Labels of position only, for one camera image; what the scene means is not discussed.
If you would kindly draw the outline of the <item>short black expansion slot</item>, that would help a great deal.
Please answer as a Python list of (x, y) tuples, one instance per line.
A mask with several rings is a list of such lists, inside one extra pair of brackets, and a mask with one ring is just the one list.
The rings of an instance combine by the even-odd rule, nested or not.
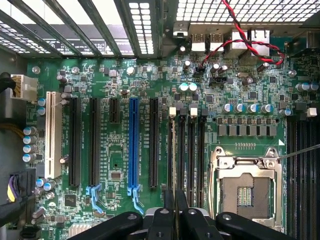
[(109, 99), (109, 122), (112, 124), (120, 122), (120, 100), (116, 97)]

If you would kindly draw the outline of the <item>open grey PC case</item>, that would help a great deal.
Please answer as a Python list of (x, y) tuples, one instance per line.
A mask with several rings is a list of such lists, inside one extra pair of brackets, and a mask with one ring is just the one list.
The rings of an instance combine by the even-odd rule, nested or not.
[(52, 60), (155, 61), (182, 46), (205, 60), (279, 66), (271, 38), (320, 44), (320, 0), (0, 0), (0, 240), (23, 240), (36, 212), (27, 108), (13, 75)]

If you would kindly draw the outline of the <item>RAM slot white latch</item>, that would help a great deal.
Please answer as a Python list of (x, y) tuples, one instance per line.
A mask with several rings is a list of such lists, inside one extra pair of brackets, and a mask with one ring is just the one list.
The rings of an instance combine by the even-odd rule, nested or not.
[(198, 117), (198, 109), (191, 107), (188, 117), (188, 151), (187, 151), (187, 202), (190, 207), (194, 204), (194, 169), (195, 169), (195, 128)]
[[(297, 147), (299, 150), (320, 144), (318, 119), (311, 118), (297, 124)], [(312, 240), (312, 190), (311, 151), (297, 156), (298, 180), (298, 239)]]
[(172, 190), (173, 194), (176, 190), (176, 164), (175, 164), (175, 117), (177, 115), (176, 107), (169, 107), (168, 110), (168, 138), (167, 138), (167, 187)]

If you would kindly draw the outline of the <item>white expansion slot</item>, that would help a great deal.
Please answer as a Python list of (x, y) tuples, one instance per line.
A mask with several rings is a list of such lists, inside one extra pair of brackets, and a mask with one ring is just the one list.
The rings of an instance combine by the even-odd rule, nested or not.
[(47, 179), (55, 179), (61, 175), (63, 125), (61, 100), (59, 92), (46, 93), (44, 177)]

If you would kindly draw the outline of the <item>black expansion slot blue clip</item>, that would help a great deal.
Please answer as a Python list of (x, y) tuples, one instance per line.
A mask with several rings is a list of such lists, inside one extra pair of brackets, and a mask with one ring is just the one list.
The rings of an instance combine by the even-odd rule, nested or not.
[(88, 150), (88, 185), (86, 193), (91, 197), (91, 206), (99, 214), (103, 210), (98, 206), (100, 183), (100, 162), (101, 162), (101, 99), (89, 99), (89, 150)]

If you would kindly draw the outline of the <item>silver finned heatsink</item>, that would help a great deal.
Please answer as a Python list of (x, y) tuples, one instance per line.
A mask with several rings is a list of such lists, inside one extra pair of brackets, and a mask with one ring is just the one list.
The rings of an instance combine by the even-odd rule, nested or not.
[(92, 228), (94, 224), (92, 223), (73, 223), (68, 228), (68, 238), (74, 237), (90, 228)]

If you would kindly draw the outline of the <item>metal CPU socket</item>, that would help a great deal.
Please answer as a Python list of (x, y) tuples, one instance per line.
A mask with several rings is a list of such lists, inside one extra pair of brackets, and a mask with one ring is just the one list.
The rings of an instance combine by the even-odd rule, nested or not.
[(217, 146), (210, 154), (209, 216), (230, 212), (279, 232), (283, 223), (283, 168), (274, 147), (264, 155), (236, 156)]

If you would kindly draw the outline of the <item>white power connector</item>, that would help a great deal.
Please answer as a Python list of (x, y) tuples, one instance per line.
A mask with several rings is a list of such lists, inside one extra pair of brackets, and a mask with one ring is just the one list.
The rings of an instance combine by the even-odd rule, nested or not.
[(10, 90), (10, 98), (35, 103), (38, 99), (38, 80), (23, 74), (11, 74), (15, 88)]

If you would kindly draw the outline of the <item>green Dell motherboard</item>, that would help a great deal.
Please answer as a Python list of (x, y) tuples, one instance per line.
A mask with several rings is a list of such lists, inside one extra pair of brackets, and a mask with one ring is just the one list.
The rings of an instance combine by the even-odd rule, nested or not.
[[(124, 60), (40, 60), (28, 65), (38, 80), (38, 103), (27, 107), (31, 135), (25, 146), (27, 165), (36, 170), (35, 213), (21, 232), (23, 240), (69, 240), (74, 223), (97, 225), (124, 212), (136, 212), (127, 195), (129, 155), (129, 101), (139, 99), (139, 206), (151, 216), (151, 209), (164, 205), (168, 189), (169, 107), (175, 117), (175, 192), (178, 170), (178, 118), (186, 108), (184, 191), (187, 201), (188, 118), (197, 108), (194, 150), (193, 206), (197, 204), (198, 119), (208, 110), (204, 134), (204, 205), (208, 213), (211, 152), (222, 147), (236, 156), (263, 156), (269, 147), (278, 157), (287, 155), (287, 117), (296, 117), (296, 151), (300, 121), (317, 119), (320, 139), (320, 44), (305, 38), (272, 37), (271, 44), (286, 58), (281, 65), (245, 64), (236, 58), (215, 55), (209, 60), (191, 54), (187, 46), (167, 58), (154, 61)], [(62, 112), (61, 175), (45, 178), (45, 125), (47, 92), (60, 93)], [(80, 185), (69, 185), (70, 99), (81, 101)], [(100, 183), (97, 205), (92, 208), (87, 194), (89, 156), (89, 99), (100, 99)], [(109, 101), (118, 98), (120, 122), (110, 123)], [(150, 99), (158, 99), (158, 185), (149, 186)], [(287, 158), (282, 164), (282, 211), (287, 228)]]

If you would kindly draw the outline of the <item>thin metal locking lever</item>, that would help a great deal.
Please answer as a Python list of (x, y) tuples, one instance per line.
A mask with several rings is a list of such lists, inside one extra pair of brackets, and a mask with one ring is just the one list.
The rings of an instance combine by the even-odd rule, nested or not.
[(307, 147), (307, 148), (304, 148), (304, 149), (289, 153), (287, 155), (280, 156), (280, 157), (277, 158), (277, 160), (281, 161), (281, 160), (284, 160), (284, 159), (287, 159), (287, 158), (290, 158), (290, 157), (294, 157), (296, 155), (303, 154), (303, 153), (306, 153), (306, 152), (309, 152), (309, 151), (312, 151), (312, 150), (316, 150), (316, 149), (319, 149), (319, 148), (320, 148), (320, 144), (317, 144), (317, 145), (314, 145), (314, 146), (311, 146), (311, 147)]

